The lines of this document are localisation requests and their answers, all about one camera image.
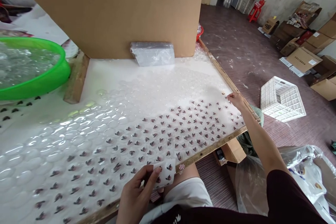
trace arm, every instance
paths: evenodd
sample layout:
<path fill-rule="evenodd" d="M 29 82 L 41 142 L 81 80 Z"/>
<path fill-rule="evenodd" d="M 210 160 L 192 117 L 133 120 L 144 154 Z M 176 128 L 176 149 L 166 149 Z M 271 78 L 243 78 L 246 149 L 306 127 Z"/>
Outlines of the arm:
<path fill-rule="evenodd" d="M 266 176 L 272 170 L 281 170 L 291 174 L 272 139 L 248 110 L 242 95 L 239 93 L 232 93 L 227 96 L 227 99 L 241 112 L 253 147 L 259 156 Z"/>

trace sticker sheet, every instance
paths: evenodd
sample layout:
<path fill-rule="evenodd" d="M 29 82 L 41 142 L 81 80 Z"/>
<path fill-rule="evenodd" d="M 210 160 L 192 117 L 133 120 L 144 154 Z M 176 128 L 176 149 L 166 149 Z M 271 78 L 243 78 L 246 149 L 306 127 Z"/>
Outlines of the sticker sheet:
<path fill-rule="evenodd" d="M 166 187 L 173 183 L 174 175 L 175 175 L 175 162 L 176 159 L 166 159 L 162 162 L 156 163 L 153 165 L 153 170 L 158 167 L 162 168 L 162 172 L 157 178 L 156 184 L 154 186 L 155 189 Z"/>

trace tiled floor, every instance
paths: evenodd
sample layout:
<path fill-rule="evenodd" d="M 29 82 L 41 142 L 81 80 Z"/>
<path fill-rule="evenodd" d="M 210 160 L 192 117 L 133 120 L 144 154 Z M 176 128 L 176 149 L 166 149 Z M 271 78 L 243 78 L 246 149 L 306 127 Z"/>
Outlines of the tiled floor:
<path fill-rule="evenodd" d="M 275 144 L 316 145 L 336 166 L 336 156 L 329 150 L 336 136 L 336 112 L 304 78 L 279 61 L 280 53 L 257 30 L 259 25 L 249 23 L 237 10 L 207 5 L 201 6 L 199 21 L 204 28 L 203 42 L 250 104 L 260 107 L 260 87 L 273 76 L 298 86 L 307 116 L 288 123 L 265 116 L 264 129 Z M 226 167 L 219 167 L 209 155 L 197 162 L 197 168 L 214 206 L 237 210 Z"/>

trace plastic packet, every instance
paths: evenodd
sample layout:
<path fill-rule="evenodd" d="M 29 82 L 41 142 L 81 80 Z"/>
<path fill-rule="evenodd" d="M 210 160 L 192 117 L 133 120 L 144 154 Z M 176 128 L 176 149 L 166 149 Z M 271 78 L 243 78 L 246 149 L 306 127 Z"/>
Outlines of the plastic packet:
<path fill-rule="evenodd" d="M 174 46 L 171 43 L 132 42 L 131 53 L 141 67 L 175 63 Z"/>

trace human hand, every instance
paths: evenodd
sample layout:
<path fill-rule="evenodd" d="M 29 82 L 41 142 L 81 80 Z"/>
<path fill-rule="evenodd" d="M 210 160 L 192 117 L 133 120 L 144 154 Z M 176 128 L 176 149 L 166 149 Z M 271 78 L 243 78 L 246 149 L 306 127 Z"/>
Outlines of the human hand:
<path fill-rule="evenodd" d="M 227 96 L 227 99 L 239 110 L 244 109 L 244 98 L 240 93 L 231 93 Z"/>
<path fill-rule="evenodd" d="M 141 221 L 161 171 L 161 167 L 153 171 L 153 165 L 146 165 L 125 184 L 121 193 L 117 224 L 138 224 Z M 140 188 L 141 182 L 146 179 L 147 184 Z"/>

